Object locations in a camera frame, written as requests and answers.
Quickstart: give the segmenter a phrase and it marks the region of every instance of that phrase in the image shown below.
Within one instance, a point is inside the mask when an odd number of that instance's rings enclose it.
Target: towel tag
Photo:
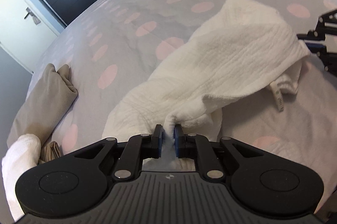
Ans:
[[[283,96],[280,91],[280,89],[277,87],[277,84],[275,81],[273,81],[271,84],[269,84],[270,89],[273,92],[273,96],[277,105],[277,108],[280,112],[284,110],[284,105],[283,105]]]

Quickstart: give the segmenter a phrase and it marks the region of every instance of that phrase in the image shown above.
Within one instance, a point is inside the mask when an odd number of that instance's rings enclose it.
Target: small logo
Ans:
[[[171,179],[173,179],[174,177],[175,177],[175,176],[172,175],[172,174],[169,174],[169,175],[165,176],[165,178],[167,178],[168,180],[171,180]]]

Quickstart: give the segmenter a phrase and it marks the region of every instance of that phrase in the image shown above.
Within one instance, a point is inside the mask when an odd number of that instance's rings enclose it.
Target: polka dot bedsheet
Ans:
[[[29,87],[48,63],[71,67],[79,96],[52,136],[63,153],[100,140],[109,113],[126,93],[225,1],[98,0],[74,20],[41,56]],[[256,1],[279,10],[296,33],[306,33],[319,15],[337,8],[337,0]],[[327,44],[336,50],[337,39],[329,37]],[[225,107],[219,135],[313,168],[324,181],[324,201],[337,182],[337,82],[323,69],[316,56],[304,63],[299,93],[285,95],[282,113],[267,90]]]

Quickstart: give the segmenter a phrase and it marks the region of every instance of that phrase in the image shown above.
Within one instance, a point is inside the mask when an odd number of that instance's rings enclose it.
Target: beige cloth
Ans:
[[[43,164],[55,158],[59,158],[60,156],[62,156],[62,153],[60,151],[59,145],[56,141],[52,141],[41,149],[38,163]]]
[[[24,134],[36,135],[43,146],[78,96],[69,76],[68,65],[57,72],[54,65],[46,66],[42,78],[16,114],[7,138],[8,147]]]

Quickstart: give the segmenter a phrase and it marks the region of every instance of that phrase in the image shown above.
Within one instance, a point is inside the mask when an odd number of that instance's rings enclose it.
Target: white cloth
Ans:
[[[102,138],[127,141],[164,124],[166,161],[159,168],[193,169],[168,152],[174,151],[175,124],[215,141],[225,105],[275,80],[283,93],[295,94],[307,55],[308,48],[277,10],[252,0],[227,0],[188,43],[122,99],[109,114]]]
[[[25,171],[37,165],[40,151],[41,142],[39,138],[32,134],[26,134],[20,136],[13,143],[2,159],[2,178],[6,199],[15,221],[18,221],[24,215],[16,198],[15,184]]]

